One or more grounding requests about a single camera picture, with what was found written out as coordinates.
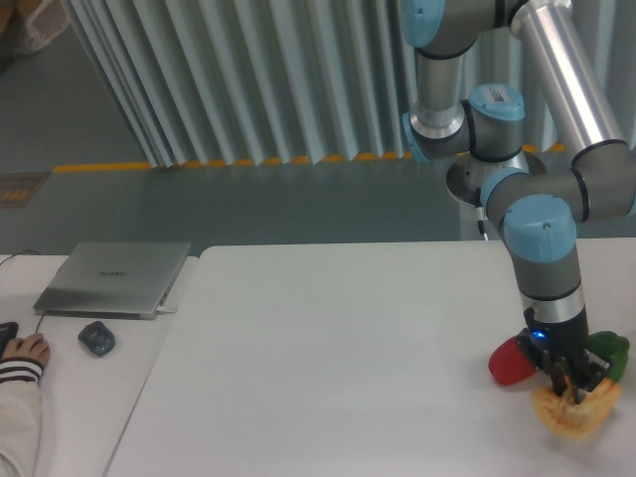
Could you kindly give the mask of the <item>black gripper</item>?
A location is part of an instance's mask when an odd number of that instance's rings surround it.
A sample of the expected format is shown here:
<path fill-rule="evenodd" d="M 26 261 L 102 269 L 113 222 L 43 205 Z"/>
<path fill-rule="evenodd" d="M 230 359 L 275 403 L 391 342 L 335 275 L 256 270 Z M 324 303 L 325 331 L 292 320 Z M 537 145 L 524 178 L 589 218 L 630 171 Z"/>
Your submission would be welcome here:
<path fill-rule="evenodd" d="M 610 364 L 589 349 L 585 309 L 558 323 L 538 318 L 534 307 L 524 310 L 526 327 L 517 336 L 519 348 L 535 369 L 550 379 L 557 397 L 563 395 L 570 381 L 574 402 L 582 403 L 586 391 L 594 391 L 610 371 Z"/>

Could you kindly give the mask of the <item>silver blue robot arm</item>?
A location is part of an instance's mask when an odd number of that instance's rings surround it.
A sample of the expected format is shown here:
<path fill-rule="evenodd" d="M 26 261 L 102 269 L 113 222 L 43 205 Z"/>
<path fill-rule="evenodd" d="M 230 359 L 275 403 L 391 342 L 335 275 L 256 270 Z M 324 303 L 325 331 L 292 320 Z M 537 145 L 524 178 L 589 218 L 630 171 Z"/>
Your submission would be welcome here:
<path fill-rule="evenodd" d="M 576 227 L 635 211 L 635 161 L 571 20 L 567 1 L 403 1 L 400 26 L 416 56 L 417 97 L 402 119 L 417 159 L 465 152 L 486 168 L 471 199 L 513 262 L 524 305 L 517 344 L 575 402 L 597 390 L 616 361 L 589 346 Z M 460 95 L 465 54 L 506 28 L 534 63 L 559 137 L 572 159 L 534 175 L 522 154 L 524 102 L 483 84 Z"/>

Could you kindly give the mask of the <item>white striped sleeve forearm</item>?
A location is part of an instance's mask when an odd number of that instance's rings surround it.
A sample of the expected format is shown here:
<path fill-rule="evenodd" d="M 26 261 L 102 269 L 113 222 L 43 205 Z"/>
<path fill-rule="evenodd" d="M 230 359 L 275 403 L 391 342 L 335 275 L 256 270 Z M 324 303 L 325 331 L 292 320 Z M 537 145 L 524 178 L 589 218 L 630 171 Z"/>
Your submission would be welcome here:
<path fill-rule="evenodd" d="M 1 361 L 1 475 L 33 476 L 41 433 L 39 380 L 43 367 L 28 358 Z"/>

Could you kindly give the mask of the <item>person's hand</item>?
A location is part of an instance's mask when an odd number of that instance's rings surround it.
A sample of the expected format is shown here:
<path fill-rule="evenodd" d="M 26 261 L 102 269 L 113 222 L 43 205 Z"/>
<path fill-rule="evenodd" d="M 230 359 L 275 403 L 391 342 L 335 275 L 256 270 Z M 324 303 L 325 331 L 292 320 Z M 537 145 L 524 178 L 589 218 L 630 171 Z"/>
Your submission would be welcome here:
<path fill-rule="evenodd" d="M 42 333 L 26 338 L 11 339 L 2 353 L 2 360 L 26 360 L 38 364 L 43 369 L 51 358 L 49 342 Z"/>

